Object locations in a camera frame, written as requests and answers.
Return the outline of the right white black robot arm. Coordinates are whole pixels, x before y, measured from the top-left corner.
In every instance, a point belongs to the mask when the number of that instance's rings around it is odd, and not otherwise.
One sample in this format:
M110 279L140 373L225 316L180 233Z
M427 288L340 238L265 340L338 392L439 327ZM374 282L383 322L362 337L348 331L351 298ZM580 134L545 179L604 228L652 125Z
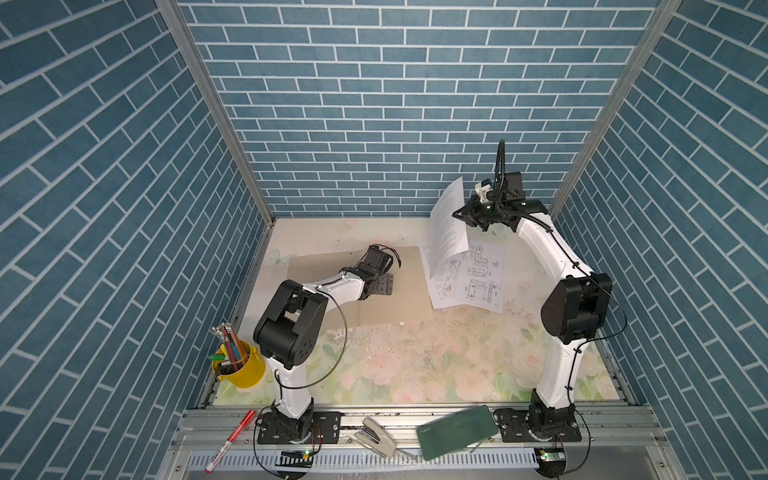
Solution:
M532 249L554 281L540 310L550 335L543 376L532 390L526 413L495 412L504 435L533 441L579 441L574 390L587 345L597 339L611 298L612 280L591 270L567 245L547 209L525 196L518 172L497 173L475 186L453 217L486 231L504 225Z

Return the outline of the text printed paper sheet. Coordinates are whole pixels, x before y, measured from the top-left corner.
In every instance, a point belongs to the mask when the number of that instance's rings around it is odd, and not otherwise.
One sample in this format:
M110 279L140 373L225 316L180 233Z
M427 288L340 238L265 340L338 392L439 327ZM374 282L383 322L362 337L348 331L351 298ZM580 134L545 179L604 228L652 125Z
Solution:
M446 187L430 212L426 254L430 277L451 257L468 249L466 224L453 216L464 205L463 179L457 178Z

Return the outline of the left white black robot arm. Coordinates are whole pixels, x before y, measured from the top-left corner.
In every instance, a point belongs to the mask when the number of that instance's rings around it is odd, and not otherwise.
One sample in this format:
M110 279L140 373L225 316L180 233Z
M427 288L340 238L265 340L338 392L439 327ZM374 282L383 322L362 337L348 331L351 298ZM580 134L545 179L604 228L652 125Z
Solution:
M342 305L372 295L389 295L394 265L402 265L395 249L372 244L357 263L328 279L288 279L278 286L253 332L276 384L276 398L262 415L267 440L300 443L319 432L310 388L321 381L307 380L304 363L315 348L325 314L342 313Z

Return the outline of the beige cardboard file folder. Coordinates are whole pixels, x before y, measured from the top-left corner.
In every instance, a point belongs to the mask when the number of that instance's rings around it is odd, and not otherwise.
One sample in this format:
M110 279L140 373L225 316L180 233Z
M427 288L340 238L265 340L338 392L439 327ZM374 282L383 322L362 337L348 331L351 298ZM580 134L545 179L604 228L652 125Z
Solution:
M362 301L342 305L342 312L332 309L324 317L322 329L334 330L348 326L417 327L434 319L424 266L419 249L399 247L396 260L379 283L379 292ZM352 267L363 256L361 250L315 254L292 258L288 263L288 278L299 283L326 280L343 267Z

